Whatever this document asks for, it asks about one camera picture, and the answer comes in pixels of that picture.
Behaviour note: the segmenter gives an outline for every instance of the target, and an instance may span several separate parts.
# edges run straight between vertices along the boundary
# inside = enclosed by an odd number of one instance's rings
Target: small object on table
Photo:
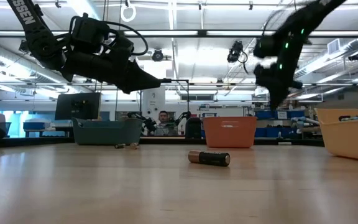
[[[138,149],[139,148],[139,143],[131,143],[131,145],[129,145],[130,149]]]
[[[125,144],[117,144],[114,146],[116,149],[122,149],[125,147]]]
[[[228,166],[230,164],[230,154],[226,152],[203,152],[190,151],[189,161],[199,164]]]

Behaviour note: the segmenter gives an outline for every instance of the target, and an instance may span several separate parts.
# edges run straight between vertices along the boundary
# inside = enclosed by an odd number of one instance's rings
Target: computer monitor
[[[55,120],[97,119],[100,93],[61,94],[57,98]]]

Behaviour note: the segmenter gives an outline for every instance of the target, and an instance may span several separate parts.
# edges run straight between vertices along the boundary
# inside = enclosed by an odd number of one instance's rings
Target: person
[[[158,114],[158,120],[160,123],[155,130],[156,136],[176,136],[178,135],[177,127],[173,123],[169,122],[169,115],[166,111],[160,111]]]

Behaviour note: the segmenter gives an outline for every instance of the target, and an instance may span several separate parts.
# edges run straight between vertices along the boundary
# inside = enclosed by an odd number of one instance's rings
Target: copper battery top
[[[201,151],[190,151],[188,158],[190,162],[199,163],[200,162],[200,152]]]

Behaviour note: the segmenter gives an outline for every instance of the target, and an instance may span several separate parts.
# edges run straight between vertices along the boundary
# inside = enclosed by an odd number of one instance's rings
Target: desk
[[[190,164],[206,146],[55,144],[0,149],[0,224],[355,224],[358,161],[323,147],[224,150],[229,167]]]

